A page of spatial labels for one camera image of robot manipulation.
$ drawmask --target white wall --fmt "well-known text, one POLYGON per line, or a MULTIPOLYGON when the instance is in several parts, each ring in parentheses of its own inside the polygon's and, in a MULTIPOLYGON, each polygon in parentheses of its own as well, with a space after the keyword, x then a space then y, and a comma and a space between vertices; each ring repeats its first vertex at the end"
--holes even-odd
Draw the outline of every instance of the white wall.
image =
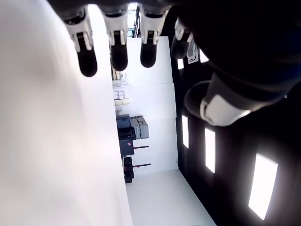
POLYGON ((143 115, 149 125, 149 139, 134 141, 134 146, 149 145, 137 149, 132 156, 136 165, 151 163, 151 166, 135 169, 135 174, 178 168, 177 136, 175 127, 176 108, 174 84, 170 63, 168 37, 160 37, 157 60, 153 67, 145 68, 140 63, 141 39, 128 39, 127 73, 130 85, 114 88, 124 91, 129 105, 118 106, 121 114, 143 115))
POLYGON ((131 226, 108 37, 92 9, 98 72, 44 0, 0 1, 0 225, 131 226))
POLYGON ((145 68, 140 63, 141 38, 127 40, 128 64, 124 70, 130 85, 173 83, 168 37, 159 37, 157 58, 153 67, 145 68))
POLYGON ((127 195, 134 226, 216 226, 178 169, 135 176, 127 195))

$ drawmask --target robotic hand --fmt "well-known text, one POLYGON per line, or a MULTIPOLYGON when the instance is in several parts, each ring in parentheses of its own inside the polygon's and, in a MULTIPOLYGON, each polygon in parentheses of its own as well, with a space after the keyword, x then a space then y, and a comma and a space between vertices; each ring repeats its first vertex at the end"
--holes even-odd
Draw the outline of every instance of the robotic hand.
MULTIPOLYGON (((127 7, 131 0, 48 0, 65 22, 82 73, 93 76, 97 62, 87 4, 103 13, 112 66, 127 67, 127 7)), ((140 0, 141 63, 156 61, 158 37, 171 7, 178 13, 171 54, 184 58, 192 38, 210 59, 210 83, 185 96, 188 111, 215 126, 227 126, 282 99, 301 78, 301 3, 293 0, 225 2, 140 0)))

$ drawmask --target metal rod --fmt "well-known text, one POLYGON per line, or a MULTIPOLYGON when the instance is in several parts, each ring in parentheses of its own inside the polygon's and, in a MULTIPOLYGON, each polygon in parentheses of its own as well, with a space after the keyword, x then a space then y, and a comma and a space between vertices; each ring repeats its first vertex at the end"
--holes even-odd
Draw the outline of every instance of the metal rod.
POLYGON ((149 146, 134 147, 134 149, 138 149, 138 148, 146 148, 146 147, 149 147, 149 146))
POLYGON ((133 166, 133 167, 135 167, 135 168, 139 168, 140 166, 150 166, 151 164, 150 163, 148 163, 148 164, 143 164, 143 165, 136 165, 136 166, 133 166))

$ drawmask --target black ceiling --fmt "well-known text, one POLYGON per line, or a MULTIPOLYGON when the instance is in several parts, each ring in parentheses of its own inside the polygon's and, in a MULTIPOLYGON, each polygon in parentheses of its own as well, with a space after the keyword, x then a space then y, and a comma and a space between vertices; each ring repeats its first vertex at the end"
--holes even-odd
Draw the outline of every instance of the black ceiling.
MULTIPOLYGON (((174 35, 176 15, 166 18, 162 32, 174 35)), ((179 169, 218 226, 301 225, 301 84, 279 103, 252 113, 233 125, 212 127, 183 106, 186 90, 210 79, 209 64, 188 65, 179 72, 172 58, 177 107, 179 169), (190 148, 182 144, 181 117, 189 119, 190 148), (216 172, 205 166, 204 129, 216 132, 216 172), (278 163, 274 191, 264 221, 248 208, 256 153, 278 163)))

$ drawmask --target ceiling light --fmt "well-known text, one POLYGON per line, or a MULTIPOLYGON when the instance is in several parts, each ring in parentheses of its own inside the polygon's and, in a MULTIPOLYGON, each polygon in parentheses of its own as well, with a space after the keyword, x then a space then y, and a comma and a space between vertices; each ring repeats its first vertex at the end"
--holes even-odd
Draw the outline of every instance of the ceiling light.
POLYGON ((201 51, 200 48, 199 48, 199 58, 201 63, 209 61, 209 59, 205 56, 205 54, 201 51))
POLYGON ((189 148, 188 118, 182 115, 183 144, 189 148))
POLYGON ((183 63, 183 59, 178 59, 178 69, 183 69, 184 68, 184 63, 183 63))
POLYGON ((256 155, 249 207, 264 220, 271 200, 278 164, 261 154, 256 155))
POLYGON ((215 173, 215 132, 205 128, 205 165, 215 173))

